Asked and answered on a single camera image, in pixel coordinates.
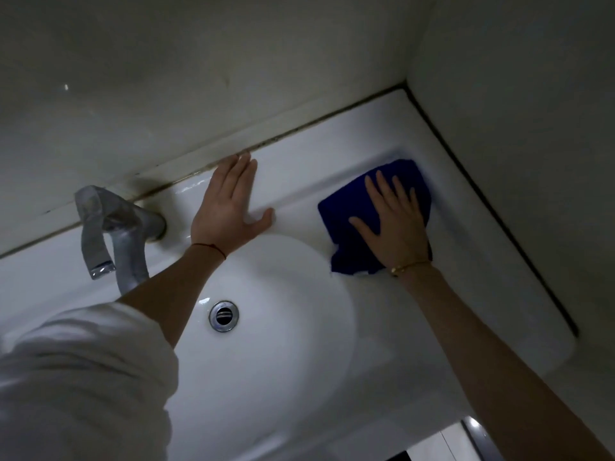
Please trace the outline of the blue cleaning cloth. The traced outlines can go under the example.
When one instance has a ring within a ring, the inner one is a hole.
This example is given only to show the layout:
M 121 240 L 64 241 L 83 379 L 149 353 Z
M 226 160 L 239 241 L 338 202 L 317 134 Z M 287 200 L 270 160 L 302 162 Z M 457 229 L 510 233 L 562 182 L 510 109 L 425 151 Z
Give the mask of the blue cleaning cloth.
M 431 212 L 431 192 L 413 160 L 398 159 L 362 174 L 318 203 L 318 211 L 336 250 L 330 258 L 332 272 L 343 275 L 375 274 L 384 269 L 359 232 L 349 223 L 358 217 L 375 233 L 380 233 L 380 220 L 365 188 L 365 176 L 376 182 L 381 171 L 389 184 L 398 177 L 405 190 L 414 189 L 424 224 Z

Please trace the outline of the person's left forearm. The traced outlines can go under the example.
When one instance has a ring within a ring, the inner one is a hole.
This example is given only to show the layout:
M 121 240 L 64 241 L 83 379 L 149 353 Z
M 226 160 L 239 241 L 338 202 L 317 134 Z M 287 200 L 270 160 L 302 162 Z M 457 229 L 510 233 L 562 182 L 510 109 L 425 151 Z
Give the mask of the person's left forearm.
M 165 340 L 175 348 L 199 294 L 225 259 L 226 255 L 215 245 L 192 244 L 172 265 L 118 301 L 155 321 Z

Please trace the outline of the chrome faucet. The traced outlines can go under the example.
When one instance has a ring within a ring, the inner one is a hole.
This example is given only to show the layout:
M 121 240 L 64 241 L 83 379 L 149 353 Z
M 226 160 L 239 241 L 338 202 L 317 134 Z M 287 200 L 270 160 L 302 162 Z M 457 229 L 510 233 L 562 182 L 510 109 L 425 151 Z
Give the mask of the chrome faucet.
M 150 278 L 145 244 L 161 239 L 165 218 L 96 185 L 74 194 L 82 224 L 81 252 L 92 280 L 115 272 L 120 295 Z

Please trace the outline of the white ceramic sink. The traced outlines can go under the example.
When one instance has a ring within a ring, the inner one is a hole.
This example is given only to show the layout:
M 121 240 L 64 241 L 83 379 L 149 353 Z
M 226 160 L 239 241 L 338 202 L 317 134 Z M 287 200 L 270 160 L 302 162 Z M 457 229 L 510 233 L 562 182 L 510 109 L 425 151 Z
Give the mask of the white ceramic sink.
M 431 193 L 434 264 L 541 376 L 577 331 L 411 104 L 396 90 L 254 152 L 250 215 L 273 227 L 199 294 L 175 354 L 168 461 L 384 461 L 472 414 L 424 315 L 391 274 L 334 273 L 318 203 L 413 160 Z M 240 318 L 214 331 L 209 312 Z

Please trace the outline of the person's left hand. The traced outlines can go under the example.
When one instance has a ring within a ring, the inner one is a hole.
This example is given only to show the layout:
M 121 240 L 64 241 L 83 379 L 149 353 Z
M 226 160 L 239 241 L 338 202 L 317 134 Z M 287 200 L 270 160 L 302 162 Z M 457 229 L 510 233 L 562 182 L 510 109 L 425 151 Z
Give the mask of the person's left hand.
M 226 255 L 238 250 L 256 237 L 246 237 L 244 222 L 258 162 L 251 158 L 250 165 L 242 176 L 241 185 L 229 198 L 229 171 L 239 155 L 222 160 L 214 170 L 204 197 L 191 224 L 191 243 L 215 245 Z

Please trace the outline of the chrome sink drain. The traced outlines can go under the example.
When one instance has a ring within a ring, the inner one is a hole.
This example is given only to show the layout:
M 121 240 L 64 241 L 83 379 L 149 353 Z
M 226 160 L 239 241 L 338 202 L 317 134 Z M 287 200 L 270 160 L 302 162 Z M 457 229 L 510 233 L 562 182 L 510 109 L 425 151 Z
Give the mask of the chrome sink drain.
M 227 333 L 234 329 L 239 318 L 239 310 L 231 301 L 219 301 L 209 312 L 209 324 L 218 333 Z

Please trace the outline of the person's right forearm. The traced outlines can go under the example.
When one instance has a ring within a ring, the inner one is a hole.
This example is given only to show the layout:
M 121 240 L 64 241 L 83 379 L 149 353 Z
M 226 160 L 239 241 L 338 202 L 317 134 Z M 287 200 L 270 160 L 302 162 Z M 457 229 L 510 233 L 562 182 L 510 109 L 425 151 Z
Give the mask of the person's right forearm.
M 431 264 L 398 277 L 507 461 L 615 461 L 593 432 Z

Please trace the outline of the person's right hand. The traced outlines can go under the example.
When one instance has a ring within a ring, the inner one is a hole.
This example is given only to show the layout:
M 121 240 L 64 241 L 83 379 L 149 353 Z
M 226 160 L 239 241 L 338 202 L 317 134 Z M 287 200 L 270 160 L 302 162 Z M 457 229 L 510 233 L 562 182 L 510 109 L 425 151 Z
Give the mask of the person's right hand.
M 395 277 L 401 277 L 414 267 L 431 263 L 429 240 L 425 225 L 414 218 L 409 191 L 397 176 L 392 189 L 398 198 L 398 211 L 390 211 L 382 202 L 378 182 L 365 176 L 365 189 L 380 221 L 380 239 L 363 239 L 373 255 Z

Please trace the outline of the white sleeve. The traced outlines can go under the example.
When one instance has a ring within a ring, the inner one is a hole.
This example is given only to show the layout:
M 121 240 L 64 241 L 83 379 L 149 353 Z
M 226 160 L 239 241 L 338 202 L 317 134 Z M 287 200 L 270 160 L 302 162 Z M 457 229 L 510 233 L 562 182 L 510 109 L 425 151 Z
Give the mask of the white sleeve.
M 0 461 L 167 461 L 178 372 L 131 307 L 57 314 L 0 356 Z

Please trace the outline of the white vanity cabinet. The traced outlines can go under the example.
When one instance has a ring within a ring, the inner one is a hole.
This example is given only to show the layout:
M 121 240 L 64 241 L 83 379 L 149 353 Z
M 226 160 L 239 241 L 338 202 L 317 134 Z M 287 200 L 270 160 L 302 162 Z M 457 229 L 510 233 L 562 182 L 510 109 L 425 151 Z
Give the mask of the white vanity cabinet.
M 386 461 L 503 461 L 485 428 L 465 417 Z

